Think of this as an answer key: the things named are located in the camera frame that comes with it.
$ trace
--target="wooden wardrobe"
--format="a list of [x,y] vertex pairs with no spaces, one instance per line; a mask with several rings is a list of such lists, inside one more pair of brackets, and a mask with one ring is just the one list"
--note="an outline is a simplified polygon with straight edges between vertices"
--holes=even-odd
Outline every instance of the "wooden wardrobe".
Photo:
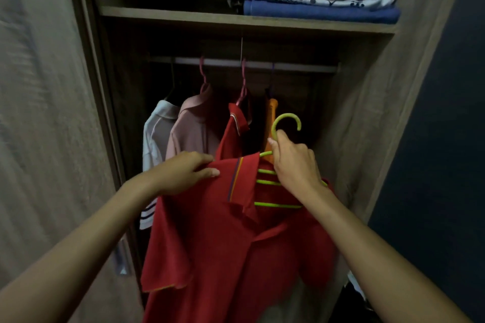
[[[170,88],[154,57],[337,66],[334,74],[248,70],[258,102],[269,82],[280,113],[303,122],[336,195],[364,222],[413,108],[454,0],[398,0],[397,25],[238,16],[226,0],[0,0],[0,287],[142,169],[143,124]],[[176,76],[200,86],[197,67]],[[207,68],[240,89],[238,69]],[[143,251],[132,225],[72,321],[142,317]],[[346,280],[324,294],[301,282],[263,322],[325,322]]]

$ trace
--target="wardrobe shelf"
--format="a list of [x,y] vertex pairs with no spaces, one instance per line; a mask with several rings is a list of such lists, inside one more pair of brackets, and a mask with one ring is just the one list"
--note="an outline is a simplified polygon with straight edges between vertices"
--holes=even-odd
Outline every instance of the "wardrobe shelf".
[[133,20],[159,21],[164,24],[190,26],[194,28],[206,28],[209,26],[225,26],[233,29],[264,30],[273,29],[292,31],[315,31],[334,33],[365,33],[365,34],[388,34],[397,31],[397,25],[339,22],[331,20],[300,20],[293,18],[252,17],[236,14],[185,12],[177,10],[141,9],[101,6],[100,14],[104,17],[118,17]]

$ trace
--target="hand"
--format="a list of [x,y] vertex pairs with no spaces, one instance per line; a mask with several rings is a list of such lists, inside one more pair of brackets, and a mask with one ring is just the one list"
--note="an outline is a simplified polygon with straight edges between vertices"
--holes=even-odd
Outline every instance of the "hand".
[[268,138],[275,159],[278,179],[301,203],[309,192],[322,187],[315,154],[304,144],[294,144],[283,130],[277,132],[278,141]]
[[182,152],[143,173],[153,185],[154,196],[181,193],[202,179],[213,178],[220,174],[218,169],[198,167],[214,161],[213,155],[198,152]]

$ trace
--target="forearm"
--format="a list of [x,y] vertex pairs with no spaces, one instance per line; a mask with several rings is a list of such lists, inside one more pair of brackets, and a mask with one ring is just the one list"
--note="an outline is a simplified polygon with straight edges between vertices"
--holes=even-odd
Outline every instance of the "forearm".
[[153,198],[146,177],[126,182],[98,212],[0,291],[6,323],[67,321],[128,224]]
[[305,198],[302,203],[334,240],[383,321],[470,321],[438,287],[328,189],[310,191]]

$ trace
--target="clothes rail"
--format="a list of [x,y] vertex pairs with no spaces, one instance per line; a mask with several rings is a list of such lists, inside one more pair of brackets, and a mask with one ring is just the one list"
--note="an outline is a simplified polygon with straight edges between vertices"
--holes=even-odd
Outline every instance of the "clothes rail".
[[[150,57],[150,61],[154,63],[167,63],[172,62],[174,64],[182,65],[199,65],[200,58],[186,58],[186,57]],[[239,68],[241,63],[239,60],[227,60],[227,59],[204,59],[205,66],[211,67],[227,67],[227,68]],[[246,68],[253,69],[274,69],[285,71],[300,71],[310,73],[336,73],[338,71],[337,66],[327,65],[309,65],[309,64],[291,64],[291,63],[270,63],[262,61],[246,61]]]

